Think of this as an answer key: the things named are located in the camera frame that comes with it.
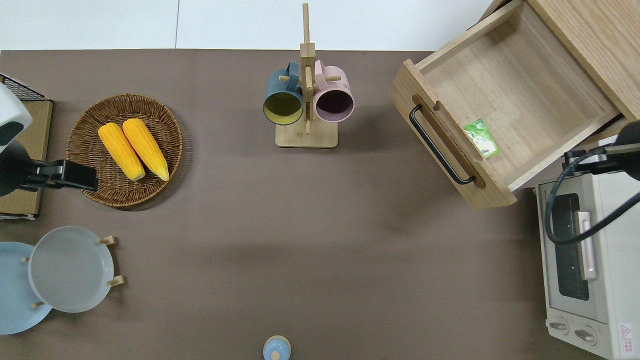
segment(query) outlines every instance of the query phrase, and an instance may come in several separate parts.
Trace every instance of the open drawer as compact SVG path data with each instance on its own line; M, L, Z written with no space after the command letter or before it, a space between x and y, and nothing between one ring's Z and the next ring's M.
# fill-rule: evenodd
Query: open drawer
M513 191L619 113L522 0L406 60L389 95L476 209L514 203ZM490 158L463 130L478 119L500 149Z

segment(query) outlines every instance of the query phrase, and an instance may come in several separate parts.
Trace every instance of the oven knob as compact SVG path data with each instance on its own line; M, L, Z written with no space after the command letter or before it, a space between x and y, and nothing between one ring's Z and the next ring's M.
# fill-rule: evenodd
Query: oven knob
M557 330L566 330L566 325L561 322L552 322L552 323L549 323L549 326Z
M598 338L596 337L596 332L590 326L585 326L585 328L586 328L585 330L580 329L580 330L574 331L573 333L580 339L589 343L591 346L596 345L596 343L598 342Z
M560 316L556 322L550 322L549 327L551 329L559 330L564 335L569 333L569 325L565 318Z

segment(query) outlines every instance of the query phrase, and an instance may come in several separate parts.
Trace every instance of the wire rack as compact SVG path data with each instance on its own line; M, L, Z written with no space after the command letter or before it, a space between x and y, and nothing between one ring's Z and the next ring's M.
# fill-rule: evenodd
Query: wire rack
M33 91L30 87L7 75L0 74L0 81L21 101L50 101L41 93Z

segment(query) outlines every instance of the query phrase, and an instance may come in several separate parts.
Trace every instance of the corn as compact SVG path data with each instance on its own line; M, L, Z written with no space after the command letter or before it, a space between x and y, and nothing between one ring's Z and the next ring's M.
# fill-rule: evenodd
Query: corn
M169 181L169 168L166 160L145 123L140 119L129 119L122 124L122 129L129 143L149 170L162 180Z
M142 179L145 175L145 170L142 168L142 164L131 148L127 138L122 133L122 130L120 130L120 126L109 122L100 126L98 135L111 154L111 157L122 169L122 172L124 172L130 180L137 181Z

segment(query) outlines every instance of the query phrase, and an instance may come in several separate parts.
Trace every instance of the dark blue mug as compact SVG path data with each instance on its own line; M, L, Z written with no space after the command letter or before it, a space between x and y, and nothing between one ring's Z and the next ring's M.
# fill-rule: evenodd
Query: dark blue mug
M287 81L280 76L288 76ZM298 84L300 66L290 61L286 69L271 73L262 103L264 116L276 125L290 125L302 117L302 89Z

